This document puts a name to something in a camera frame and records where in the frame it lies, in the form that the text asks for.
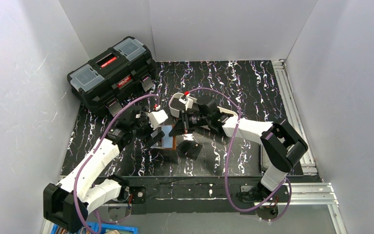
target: marble pattern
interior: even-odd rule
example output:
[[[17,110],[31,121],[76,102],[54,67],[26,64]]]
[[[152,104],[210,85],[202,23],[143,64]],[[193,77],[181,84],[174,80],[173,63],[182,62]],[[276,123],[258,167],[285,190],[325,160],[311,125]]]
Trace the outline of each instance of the marble pattern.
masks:
[[[240,105],[245,118],[257,121],[286,118],[271,61],[158,62],[157,78],[150,92],[161,97],[161,105],[169,114],[168,102],[171,96],[196,87],[223,92]],[[203,94],[213,96],[220,106],[234,110],[220,95],[198,91],[193,96]],[[149,107],[154,104],[154,99],[144,103]],[[84,158],[111,119],[112,116],[95,116],[85,107],[80,107],[62,175],[69,174]],[[173,117],[169,117],[166,124],[175,122]],[[101,176],[223,176],[229,139],[198,129],[192,135],[178,136],[177,143],[186,137],[203,145],[196,161],[171,150],[150,149],[143,152],[141,142],[134,139],[134,144],[127,146]],[[239,138],[235,142],[230,157],[229,175],[260,176],[259,145]]]

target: gray wall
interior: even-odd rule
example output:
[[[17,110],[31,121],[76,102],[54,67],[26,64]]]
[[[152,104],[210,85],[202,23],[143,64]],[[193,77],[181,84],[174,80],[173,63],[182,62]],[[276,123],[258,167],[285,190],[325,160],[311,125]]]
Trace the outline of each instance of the gray wall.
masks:
[[[58,1],[0,2],[0,233],[40,232],[79,107],[66,75],[87,60]]]
[[[319,0],[287,69],[347,231],[374,233],[374,1]]]
[[[60,0],[94,57],[133,35],[158,61],[286,58],[317,0]]]

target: blue object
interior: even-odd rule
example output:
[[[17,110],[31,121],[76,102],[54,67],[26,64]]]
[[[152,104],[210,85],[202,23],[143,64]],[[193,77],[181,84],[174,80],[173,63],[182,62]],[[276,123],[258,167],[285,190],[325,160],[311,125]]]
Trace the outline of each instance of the blue object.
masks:
[[[90,226],[94,231],[98,231],[98,223],[93,223],[93,222],[87,222],[88,226]],[[58,225],[54,224],[51,234],[55,234],[56,230],[58,228]],[[137,234],[138,229],[133,228],[133,227],[125,227],[125,226],[118,226],[118,225],[113,225],[113,224],[102,224],[101,225],[101,234],[105,234],[105,231],[107,229],[110,230],[117,230],[117,231],[127,231],[131,232],[132,234]]]

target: purple cable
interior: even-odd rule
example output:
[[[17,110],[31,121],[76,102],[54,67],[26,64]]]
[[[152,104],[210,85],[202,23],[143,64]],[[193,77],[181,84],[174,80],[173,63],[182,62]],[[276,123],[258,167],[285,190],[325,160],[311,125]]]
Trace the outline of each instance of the purple cable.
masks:
[[[227,196],[227,200],[228,202],[230,203],[230,205],[236,210],[236,211],[239,211],[239,212],[250,212],[250,211],[253,211],[257,208],[259,208],[260,206],[262,206],[265,202],[267,202],[270,198],[273,197],[273,195],[279,190],[279,188],[282,186],[282,184],[284,183],[284,181],[282,181],[281,183],[279,183],[279,185],[270,193],[269,196],[266,197],[265,200],[263,200],[261,203],[257,204],[256,206],[254,207],[251,207],[251,208],[248,208],[248,209],[241,209],[241,208],[238,208],[234,203],[233,201],[231,200],[231,197],[230,197],[230,191],[228,189],[228,162],[229,162],[229,159],[230,159],[230,152],[231,152],[231,147],[233,146],[233,142],[234,142],[234,139],[236,137],[236,133],[237,133],[237,130],[239,129],[239,121],[240,121],[240,118],[242,117],[242,111],[240,109],[240,107],[234,103],[230,98],[228,98],[226,95],[224,95],[222,92],[219,92],[217,90],[214,90],[214,89],[209,89],[209,88],[195,88],[195,89],[192,89],[190,91],[190,93],[192,92],[195,92],[197,90],[210,90],[210,91],[213,91],[217,94],[220,94],[221,96],[223,96],[224,98],[226,98],[234,107],[237,108],[237,111],[239,112],[238,113],[238,118],[237,118],[237,124],[236,124],[236,127],[234,128],[234,131],[233,131],[233,135],[231,136],[231,141],[230,141],[230,144],[228,145],[228,150],[227,150],[227,156],[226,156],[226,160],[225,160],[225,167],[224,167],[224,187],[225,187],[225,192],[226,192],[226,196]],[[287,202],[287,205],[286,207],[284,208],[283,212],[278,216],[276,217],[275,219],[273,220],[276,220],[278,218],[280,218],[284,212],[287,210],[287,207],[289,206],[289,203],[290,203],[290,196],[291,196],[291,193],[292,193],[292,189],[290,188],[290,193],[289,193],[289,200]]]
[[[101,145],[102,141],[104,140],[105,136],[107,135],[107,132],[110,130],[110,128],[112,127],[112,125],[117,121],[118,117],[124,112],[126,111],[130,106],[134,105],[135,103],[145,99],[145,98],[149,98],[149,97],[155,97],[157,99],[157,104],[160,103],[160,98],[158,97],[158,95],[156,94],[147,94],[147,95],[144,95],[142,97],[139,97],[139,98],[136,98],[134,101],[128,103],[128,105],[126,105],[123,109],[121,109],[115,116],[114,118],[111,120],[111,122],[108,124],[107,128],[105,129],[104,133],[102,134],[102,137],[100,138],[100,141],[98,143],[98,145],[96,146],[96,148],[94,149],[94,154],[95,152],[98,150],[99,146]],[[76,174],[76,177],[75,177],[75,181],[74,181],[74,191],[73,191],[73,195],[74,195],[74,204],[75,204],[75,209],[76,209],[76,212],[78,214],[78,217],[79,217],[79,220],[81,220],[81,223],[82,225],[89,231],[91,232],[92,234],[100,234],[101,233],[101,228],[95,232],[93,229],[91,229],[87,222],[85,221],[84,219],[84,216],[82,215],[81,213],[81,210],[79,209],[79,205],[78,205],[78,196],[76,194],[76,187],[78,185],[78,178],[82,172],[82,169],[85,167],[85,165],[87,165],[87,163],[91,160],[91,158],[93,157],[94,155],[90,155],[88,156],[87,160],[85,160],[85,162],[82,164],[82,167],[79,168],[77,174]],[[95,216],[97,217],[97,220],[98,220],[98,225],[99,227],[101,227],[101,218],[99,217],[98,214],[98,211],[95,211]]]

